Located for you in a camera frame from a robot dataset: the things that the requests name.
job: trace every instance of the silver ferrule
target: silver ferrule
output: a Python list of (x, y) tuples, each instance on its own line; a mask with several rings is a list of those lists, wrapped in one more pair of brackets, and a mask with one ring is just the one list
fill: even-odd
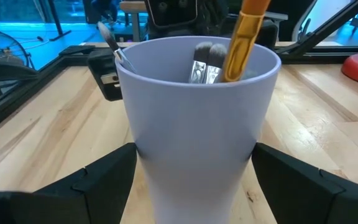
[(206, 75), (205, 75), (205, 84), (213, 84), (220, 82), (219, 74), (221, 73), (221, 68), (214, 67), (214, 66), (207, 66), (206, 67)]
[(189, 83), (203, 83), (205, 76), (206, 63), (194, 61)]
[(114, 51), (114, 56), (118, 59), (118, 62), (128, 71), (131, 71), (137, 74), (136, 69), (130, 63), (128, 58), (125, 56), (124, 52), (121, 49), (117, 49)]

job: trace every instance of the paintbrush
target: paintbrush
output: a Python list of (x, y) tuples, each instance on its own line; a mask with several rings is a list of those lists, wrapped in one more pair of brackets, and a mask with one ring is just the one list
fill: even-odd
[(102, 35), (103, 39), (107, 42), (110, 46), (114, 56), (118, 59), (118, 62), (126, 69), (135, 74), (137, 74), (136, 69), (130, 63), (128, 58), (125, 56), (124, 52), (118, 46), (117, 42), (114, 40), (114, 36), (111, 34), (110, 30), (104, 25), (102, 22), (98, 22), (98, 28), (100, 34)]
[(227, 48), (223, 44), (214, 44), (209, 50), (208, 62), (206, 64), (205, 84), (220, 82), (221, 70), (226, 58)]
[(212, 42), (201, 42), (197, 44), (193, 55), (193, 66), (189, 83), (203, 83), (205, 79), (206, 63), (208, 61), (209, 50)]
[(250, 52), (270, 0), (243, 0), (229, 53), (223, 66), (223, 82), (236, 82), (244, 73)]

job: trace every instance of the white wall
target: white wall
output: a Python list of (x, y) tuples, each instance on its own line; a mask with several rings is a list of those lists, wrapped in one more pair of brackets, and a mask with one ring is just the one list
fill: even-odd
[(312, 8), (309, 16), (306, 18), (306, 20), (311, 19), (308, 32), (315, 31), (350, 2), (351, 0), (317, 0), (316, 5), (314, 5), (314, 8)]

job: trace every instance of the cup rim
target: cup rim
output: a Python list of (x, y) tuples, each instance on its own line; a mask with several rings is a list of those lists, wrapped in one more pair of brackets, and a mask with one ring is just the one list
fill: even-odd
[[(192, 35), (192, 36), (178, 36), (178, 37), (164, 37), (164, 38), (159, 38), (159, 39), (154, 39), (154, 40), (148, 40), (147, 42), (153, 42), (153, 41), (159, 41), (162, 39), (179, 39), (179, 38), (195, 38), (195, 37), (207, 37), (207, 38), (212, 38), (212, 39), (226, 39), (226, 40), (230, 40), (230, 38), (226, 38), (226, 37), (211, 37), (211, 36), (199, 36), (199, 35)], [(125, 52), (128, 49), (131, 49), (133, 47), (136, 47), (139, 44), (143, 44), (146, 42), (139, 42), (137, 44), (131, 45), (129, 47), (126, 47), (123, 51)], [(116, 64), (116, 68), (117, 68), (117, 72), (118, 70), (122, 70), (124, 71), (126, 74), (128, 74), (130, 77), (132, 78), (136, 78), (139, 80), (142, 80), (144, 82), (149, 82), (149, 83), (153, 83), (153, 84), (158, 84), (158, 85), (166, 85), (166, 86), (175, 86), (175, 87), (185, 87), (185, 88), (227, 88), (227, 87), (234, 87), (234, 86), (239, 86), (239, 85), (247, 85), (247, 84), (251, 84), (251, 83), (255, 83), (255, 82), (259, 82), (261, 80), (264, 80), (276, 73), (279, 72), (279, 69), (282, 65), (281, 59), (280, 57), (273, 52), (272, 50), (261, 46), (259, 44), (255, 44), (254, 47), (259, 47), (261, 49), (267, 50), (272, 52), (273, 56), (275, 57), (275, 59), (277, 60), (276, 65), (269, 70), (268, 72), (262, 74), (262, 75), (258, 75), (256, 77), (252, 77), (252, 78), (248, 78), (246, 80), (239, 80), (237, 82), (228, 82), (228, 83), (214, 83), (213, 85), (206, 85), (204, 83), (179, 83), (179, 82), (171, 82), (171, 81), (165, 81), (165, 80), (158, 80), (158, 79), (154, 79), (154, 78), (147, 78), (147, 77), (143, 77), (142, 75), (138, 75), (135, 74), (127, 69), (125, 69), (119, 62), (117, 59), (114, 60), (115, 64)]]

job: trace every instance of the brush bristles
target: brush bristles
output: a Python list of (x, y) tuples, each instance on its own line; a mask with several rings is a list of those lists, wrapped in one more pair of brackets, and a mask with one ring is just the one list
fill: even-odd
[(248, 15), (262, 16), (265, 14), (270, 0), (243, 0), (241, 12)]
[(100, 34), (102, 35), (103, 39), (107, 42), (107, 44), (112, 48), (112, 50), (118, 50), (119, 46), (117, 42), (114, 40), (114, 36), (111, 34), (109, 28), (106, 27), (102, 22), (98, 22), (98, 28)]
[(227, 48), (222, 44), (214, 44), (209, 50), (208, 66), (223, 68), (224, 59), (227, 55)]
[(199, 43), (195, 48), (193, 60), (206, 63), (208, 61), (208, 54), (211, 47), (212, 42)]

